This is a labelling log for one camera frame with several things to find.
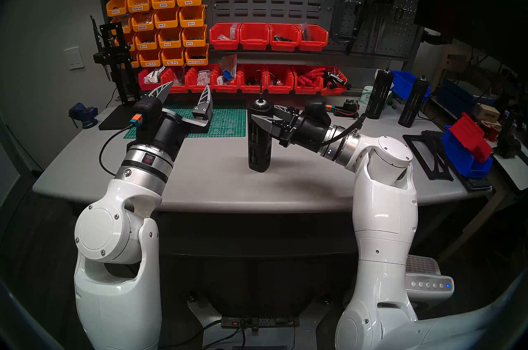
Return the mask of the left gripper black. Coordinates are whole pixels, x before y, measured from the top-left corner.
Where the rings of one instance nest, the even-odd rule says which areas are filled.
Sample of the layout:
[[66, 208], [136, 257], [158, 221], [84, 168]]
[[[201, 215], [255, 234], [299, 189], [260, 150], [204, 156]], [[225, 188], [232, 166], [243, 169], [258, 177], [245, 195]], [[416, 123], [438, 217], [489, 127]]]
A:
[[[158, 86], [148, 96], [165, 102], [173, 81]], [[161, 114], [158, 118], [141, 114], [141, 124], [136, 128], [136, 145], [149, 146], [167, 154], [175, 160], [184, 140], [190, 133], [208, 133], [213, 117], [212, 92], [206, 85], [199, 102], [192, 110], [192, 123], [170, 114]]]

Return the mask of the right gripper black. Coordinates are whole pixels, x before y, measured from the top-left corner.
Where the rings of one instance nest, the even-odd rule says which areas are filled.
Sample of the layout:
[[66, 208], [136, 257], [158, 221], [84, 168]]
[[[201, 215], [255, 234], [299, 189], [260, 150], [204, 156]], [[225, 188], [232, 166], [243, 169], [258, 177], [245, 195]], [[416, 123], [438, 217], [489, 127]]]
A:
[[[273, 116], [278, 119], [263, 115], [251, 115], [251, 119], [270, 137], [278, 140], [282, 147], [288, 147], [291, 143], [317, 153], [321, 149], [321, 143], [329, 139], [328, 132], [332, 131], [333, 127], [327, 111], [310, 114], [292, 106], [274, 105]], [[298, 119], [289, 139], [288, 124], [284, 120], [294, 118]]]

